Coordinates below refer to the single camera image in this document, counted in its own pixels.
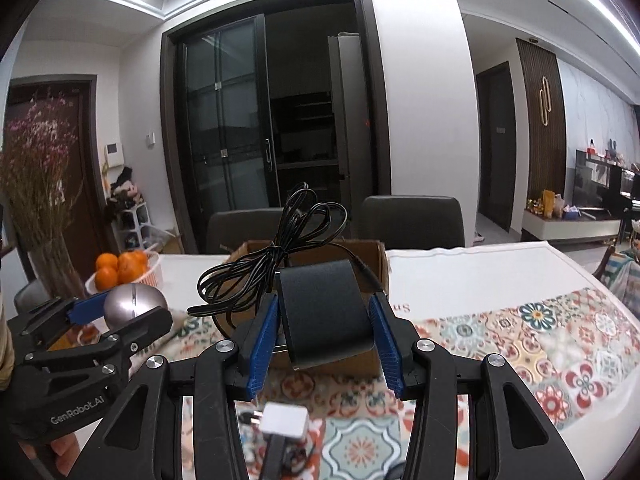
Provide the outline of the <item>left hand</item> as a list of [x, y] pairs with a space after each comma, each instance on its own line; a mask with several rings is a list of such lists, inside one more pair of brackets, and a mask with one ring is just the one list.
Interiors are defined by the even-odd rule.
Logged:
[[66, 479], [80, 454], [76, 434], [68, 434], [43, 446], [18, 444], [45, 479]]

